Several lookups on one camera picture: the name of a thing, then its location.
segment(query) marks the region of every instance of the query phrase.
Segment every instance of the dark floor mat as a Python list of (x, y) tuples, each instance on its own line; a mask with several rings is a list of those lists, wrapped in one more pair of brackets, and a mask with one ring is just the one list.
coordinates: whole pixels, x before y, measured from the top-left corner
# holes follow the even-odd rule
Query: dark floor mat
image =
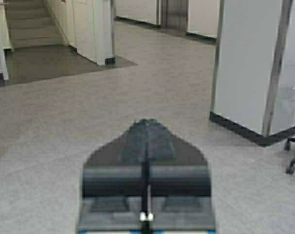
[(69, 46), (48, 45), (19, 48), (6, 52), (9, 80), (0, 80), (0, 87), (45, 79), (73, 76), (136, 65), (120, 56), (116, 63), (98, 66), (80, 56)]

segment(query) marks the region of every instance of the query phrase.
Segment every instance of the elevator door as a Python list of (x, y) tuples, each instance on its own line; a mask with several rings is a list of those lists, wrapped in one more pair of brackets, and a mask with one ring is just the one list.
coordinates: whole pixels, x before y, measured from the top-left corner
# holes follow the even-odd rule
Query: elevator door
[(166, 1), (165, 27), (180, 31), (187, 31), (188, 0)]

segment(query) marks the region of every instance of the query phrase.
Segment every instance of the gray floor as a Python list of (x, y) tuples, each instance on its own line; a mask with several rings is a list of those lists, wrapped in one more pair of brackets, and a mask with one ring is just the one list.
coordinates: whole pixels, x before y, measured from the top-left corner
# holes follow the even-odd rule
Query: gray floor
[(116, 63), (97, 66), (63, 45), (19, 48), (6, 53), (6, 64), (10, 79), (0, 87), (136, 65), (116, 56)]
[(210, 162), (220, 234), (295, 234), (295, 156), (208, 121), (213, 45), (118, 22), (138, 66), (0, 88), (0, 234), (73, 234), (83, 162), (154, 117)]

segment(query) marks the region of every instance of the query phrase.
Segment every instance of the chair wheel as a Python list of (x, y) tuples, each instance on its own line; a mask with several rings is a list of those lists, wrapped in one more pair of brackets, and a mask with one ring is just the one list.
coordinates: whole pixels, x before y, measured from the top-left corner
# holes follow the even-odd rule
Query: chair wheel
[(289, 174), (289, 175), (292, 175), (295, 171), (295, 168), (294, 167), (288, 167), (287, 170), (286, 170), (286, 173)]
[(284, 146), (284, 150), (286, 151), (290, 151), (290, 141), (286, 141), (285, 146)]

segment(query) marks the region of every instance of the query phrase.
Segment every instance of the doorway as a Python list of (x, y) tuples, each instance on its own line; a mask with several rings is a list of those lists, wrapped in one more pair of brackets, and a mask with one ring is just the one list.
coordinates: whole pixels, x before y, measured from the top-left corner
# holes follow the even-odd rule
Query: doorway
[(162, 1), (162, 26), (187, 31), (188, 0), (163, 0)]

